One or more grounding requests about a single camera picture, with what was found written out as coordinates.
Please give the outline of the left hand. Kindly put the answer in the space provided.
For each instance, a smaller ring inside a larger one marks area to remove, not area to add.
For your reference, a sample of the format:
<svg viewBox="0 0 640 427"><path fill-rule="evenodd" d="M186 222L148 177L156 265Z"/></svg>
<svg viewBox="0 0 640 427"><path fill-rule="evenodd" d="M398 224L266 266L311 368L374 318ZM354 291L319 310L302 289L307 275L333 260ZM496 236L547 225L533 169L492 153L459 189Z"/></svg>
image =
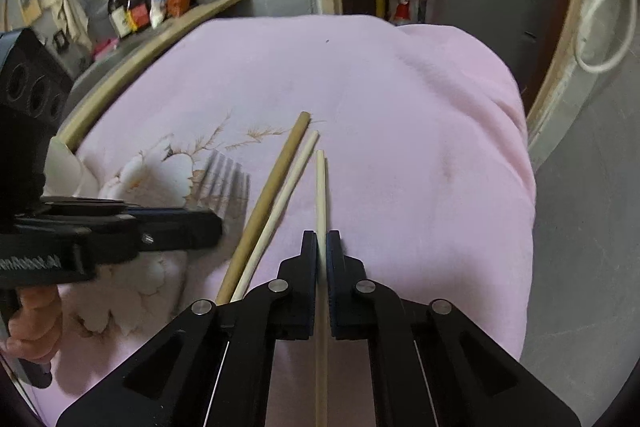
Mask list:
<svg viewBox="0 0 640 427"><path fill-rule="evenodd" d="M56 286L18 288L21 308L9 321L3 350L14 358L49 363L58 352L63 334L62 301Z"/></svg>

